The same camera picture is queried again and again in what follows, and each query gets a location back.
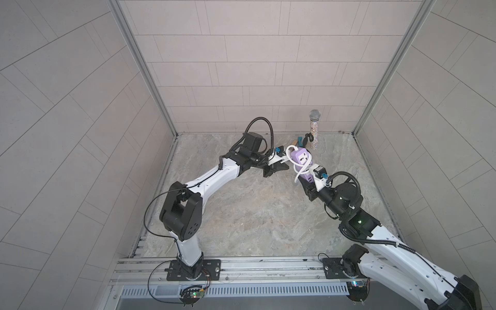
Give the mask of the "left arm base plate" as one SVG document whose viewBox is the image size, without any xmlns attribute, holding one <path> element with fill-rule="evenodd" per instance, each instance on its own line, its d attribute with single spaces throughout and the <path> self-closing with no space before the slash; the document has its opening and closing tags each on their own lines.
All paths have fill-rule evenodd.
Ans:
<svg viewBox="0 0 496 310">
<path fill-rule="evenodd" d="M 220 279 L 222 261 L 203 259 L 194 266 L 187 266 L 181 260 L 173 260 L 167 271 L 167 281 L 206 281 Z"/>
</svg>

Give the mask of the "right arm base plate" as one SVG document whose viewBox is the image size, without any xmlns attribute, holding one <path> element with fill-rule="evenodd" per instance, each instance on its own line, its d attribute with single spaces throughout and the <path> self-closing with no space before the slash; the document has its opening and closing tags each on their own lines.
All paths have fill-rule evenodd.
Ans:
<svg viewBox="0 0 496 310">
<path fill-rule="evenodd" d="M 321 258 L 324 273 L 327 279 L 345 279 L 352 281 L 355 279 L 365 279 L 356 263 L 344 258 Z"/>
</svg>

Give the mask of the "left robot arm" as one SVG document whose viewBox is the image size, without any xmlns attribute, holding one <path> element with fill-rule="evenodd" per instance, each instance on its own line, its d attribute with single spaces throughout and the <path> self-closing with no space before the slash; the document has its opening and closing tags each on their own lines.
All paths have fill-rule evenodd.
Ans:
<svg viewBox="0 0 496 310">
<path fill-rule="evenodd" d="M 165 196 L 159 219 L 169 235 L 160 235 L 150 229 L 146 231 L 154 236 L 174 240 L 180 271 L 186 278 L 196 280 L 204 265 L 204 253 L 196 233 L 209 198 L 251 168 L 262 170 L 264 178 L 288 170 L 287 160 L 284 151 L 275 147 L 271 122 L 263 116 L 256 117 L 229 152 L 219 157 L 216 168 L 186 184 L 175 182 L 168 191 L 152 199 L 156 201 Z"/>
</svg>

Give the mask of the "purple power strip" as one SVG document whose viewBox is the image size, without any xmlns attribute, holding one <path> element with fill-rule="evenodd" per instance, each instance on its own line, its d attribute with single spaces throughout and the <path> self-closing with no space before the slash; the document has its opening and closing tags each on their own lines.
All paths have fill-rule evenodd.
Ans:
<svg viewBox="0 0 496 310">
<path fill-rule="evenodd" d="M 309 183 L 314 182 L 314 177 L 311 172 L 313 166 L 313 157 L 311 153 L 305 148 L 299 148 L 295 145 L 290 145 L 286 149 L 288 159 L 293 164 L 294 172 L 297 174 L 294 182 L 303 179 Z"/>
</svg>

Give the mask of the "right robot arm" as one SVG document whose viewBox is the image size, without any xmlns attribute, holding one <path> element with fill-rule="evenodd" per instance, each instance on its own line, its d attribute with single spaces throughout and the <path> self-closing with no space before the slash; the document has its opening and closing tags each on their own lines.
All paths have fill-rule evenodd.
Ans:
<svg viewBox="0 0 496 310">
<path fill-rule="evenodd" d="M 361 187 L 354 175 L 329 175 L 317 164 L 296 165 L 294 171 L 309 199 L 320 199 L 330 217 L 340 222 L 341 234 L 354 243 L 342 257 L 345 275 L 372 278 L 418 309 L 481 309 L 475 280 L 436 266 L 361 208 Z"/>
</svg>

